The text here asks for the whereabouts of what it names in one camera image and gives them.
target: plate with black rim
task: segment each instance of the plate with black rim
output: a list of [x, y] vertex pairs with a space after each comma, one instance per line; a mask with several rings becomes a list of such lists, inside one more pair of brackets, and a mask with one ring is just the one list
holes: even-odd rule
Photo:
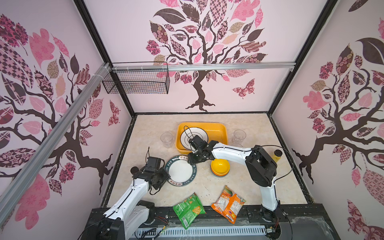
[[183, 147], [185, 147], [187, 150], [192, 150], [192, 146], [189, 144], [188, 140], [192, 139], [194, 136], [199, 136], [205, 142], [208, 142], [208, 134], [203, 129], [199, 127], [190, 127], [185, 129], [184, 132], [181, 134], [181, 145], [183, 145]]

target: wire basket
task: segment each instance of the wire basket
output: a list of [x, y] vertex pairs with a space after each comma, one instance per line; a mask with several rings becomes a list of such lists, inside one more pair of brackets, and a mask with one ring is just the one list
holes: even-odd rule
[[113, 73], [103, 80], [107, 93], [119, 93], [118, 86], [112, 77], [115, 74], [125, 93], [168, 94], [168, 66], [158, 69], [135, 69], [135, 67], [139, 68], [139, 66], [129, 66], [126, 69], [113, 68]]

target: chip bag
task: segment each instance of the chip bag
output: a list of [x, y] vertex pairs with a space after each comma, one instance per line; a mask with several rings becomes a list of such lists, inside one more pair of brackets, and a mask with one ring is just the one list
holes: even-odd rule
[[174, 206], [173, 210], [185, 229], [191, 225], [197, 215], [205, 213], [203, 204], [201, 204], [196, 193], [193, 193], [189, 198]]
[[211, 207], [228, 219], [229, 222], [235, 224], [237, 214], [244, 203], [244, 199], [225, 186], [221, 196]]

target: bottle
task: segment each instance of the bottle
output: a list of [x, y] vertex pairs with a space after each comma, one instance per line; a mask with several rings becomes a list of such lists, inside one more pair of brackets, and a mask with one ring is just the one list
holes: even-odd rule
[[275, 162], [279, 161], [281, 156], [283, 155], [283, 152], [281, 152], [280, 150], [275, 150], [273, 153], [274, 153], [274, 155], [272, 156], [272, 159]]

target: orange plastic tray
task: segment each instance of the orange plastic tray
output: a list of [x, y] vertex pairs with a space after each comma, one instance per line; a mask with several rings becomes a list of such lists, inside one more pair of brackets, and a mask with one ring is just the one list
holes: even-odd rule
[[215, 122], [183, 122], [180, 123], [177, 128], [177, 136], [176, 136], [176, 149], [181, 154], [188, 154], [192, 152], [191, 150], [186, 149], [180, 142], [180, 136], [184, 132], [184, 126], [188, 127], [199, 127], [203, 129], [208, 135], [208, 143], [211, 140], [215, 140], [221, 142], [223, 144], [227, 144], [227, 129], [221, 123]]

